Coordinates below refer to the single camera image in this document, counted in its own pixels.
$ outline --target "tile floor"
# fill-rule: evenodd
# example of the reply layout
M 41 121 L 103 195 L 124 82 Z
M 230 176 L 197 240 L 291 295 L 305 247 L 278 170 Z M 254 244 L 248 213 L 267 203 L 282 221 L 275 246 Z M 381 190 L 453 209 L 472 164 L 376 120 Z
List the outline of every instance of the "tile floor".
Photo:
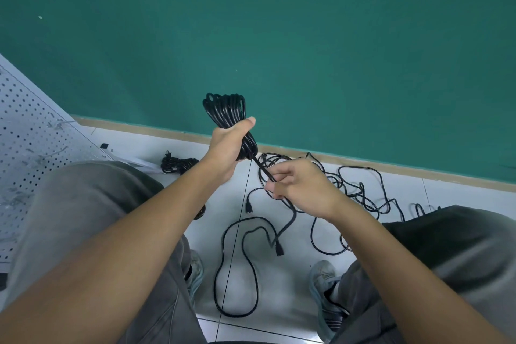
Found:
M 136 157 L 160 163 L 166 150 L 180 158 L 200 159 L 207 145 L 172 139 L 150 137 L 83 127 L 84 134 L 96 145 L 108 143 L 108 150 L 119 157 Z M 337 166 L 325 164 L 327 170 Z M 168 185 L 177 176 L 153 175 Z M 374 202 L 382 200 L 378 176 L 370 171 L 345 169 L 343 176 L 351 182 L 363 182 L 366 195 Z M 431 211 L 437 206 L 461 204 L 497 211 L 516 219 L 516 193 L 450 184 L 421 178 L 382 174 L 388 197 L 396 197 L 406 218 L 415 217 L 415 203 Z M 246 252 L 255 265 L 259 281 L 260 302 L 256 311 L 245 318 L 228 318 L 217 311 L 212 294 L 215 271 L 221 260 L 220 240 L 229 224 L 239 218 L 263 216 L 280 229 L 292 213 L 280 202 L 272 200 L 264 191 L 251 195 L 253 214 L 245 212 L 246 194 L 260 186 L 257 166 L 249 161 L 237 166 L 234 177 L 221 186 L 206 204 L 206 214 L 194 221 L 186 236 L 190 246 L 200 254 L 205 269 L 203 284 L 196 294 L 199 321 L 208 342 L 210 341 L 265 341 L 270 343 L 300 344 L 320 342 L 316 333 L 316 306 L 307 288 L 307 274 L 311 266 L 321 259 L 330 260 L 339 272 L 345 272 L 355 260 L 351 252 L 329 257 L 319 254 L 310 243 L 313 219 L 299 214 L 294 224 L 281 237 L 285 255 L 277 257 L 263 232 L 246 238 Z M 393 210 L 380 218 L 382 222 L 399 220 Z M 223 309 L 230 313 L 244 313 L 255 302 L 252 272 L 243 257 L 240 242 L 243 234 L 257 226 L 258 220 L 241 223 L 227 235 L 225 243 L 227 261 L 219 276 L 217 294 Z M 314 242 L 321 249 L 340 249 L 338 232 L 328 223 L 319 220 L 314 230 Z

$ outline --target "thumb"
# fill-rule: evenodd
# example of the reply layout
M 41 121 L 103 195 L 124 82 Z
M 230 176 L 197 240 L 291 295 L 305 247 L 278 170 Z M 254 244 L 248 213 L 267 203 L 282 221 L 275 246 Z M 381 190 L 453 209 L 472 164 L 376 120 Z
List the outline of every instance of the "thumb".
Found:
M 247 132 L 251 130 L 252 127 L 254 127 L 256 124 L 256 119 L 254 117 L 248 117 L 247 119 L 243 119 L 239 122 L 237 122 L 235 125 L 232 126 L 235 131 L 238 131 L 239 134 L 242 135 L 242 137 L 245 136 Z
M 266 191 L 272 192 L 273 197 L 276 199 L 281 199 L 288 195 L 288 185 L 280 181 L 272 182 L 271 180 L 268 180 L 264 189 Z

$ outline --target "gray pants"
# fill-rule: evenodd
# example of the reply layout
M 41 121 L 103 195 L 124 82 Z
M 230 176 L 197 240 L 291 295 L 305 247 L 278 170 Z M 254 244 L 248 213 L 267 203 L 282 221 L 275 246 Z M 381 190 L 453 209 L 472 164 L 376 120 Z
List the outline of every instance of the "gray pants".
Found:
M 8 279 L 12 303 L 71 250 L 124 217 L 163 186 L 119 162 L 67 166 L 42 185 L 29 210 Z M 516 336 L 516 222 L 486 211 L 449 207 L 386 227 L 491 323 Z M 185 237 L 120 343 L 206 343 L 190 305 Z M 342 276 L 339 302 L 351 312 L 333 342 L 403 342 L 358 263 Z

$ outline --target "hand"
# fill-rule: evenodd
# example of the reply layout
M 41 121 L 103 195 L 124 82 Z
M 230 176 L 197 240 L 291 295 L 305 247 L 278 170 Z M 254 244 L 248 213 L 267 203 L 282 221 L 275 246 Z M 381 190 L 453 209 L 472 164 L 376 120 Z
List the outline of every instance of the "hand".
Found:
M 314 217 L 330 221 L 339 204 L 348 199 L 306 158 L 280 162 L 268 170 L 276 182 L 267 181 L 265 190 L 272 192 L 276 199 L 288 198 Z
M 220 172 L 223 183 L 233 176 L 238 163 L 236 158 L 240 153 L 242 139 L 255 126 L 255 123 L 256 119 L 249 117 L 231 128 L 214 129 L 210 148 L 202 160 L 209 162 L 211 168 Z

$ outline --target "left hand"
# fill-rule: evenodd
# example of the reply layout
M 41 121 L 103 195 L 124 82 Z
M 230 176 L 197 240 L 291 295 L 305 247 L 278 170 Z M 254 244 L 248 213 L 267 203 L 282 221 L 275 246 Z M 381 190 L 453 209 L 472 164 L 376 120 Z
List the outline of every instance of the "left hand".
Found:
M 213 131 L 210 148 L 202 161 L 209 163 L 210 167 L 220 172 L 223 183 L 233 176 L 242 139 L 255 126 L 255 123 L 256 119 L 249 117 L 231 128 L 215 128 Z

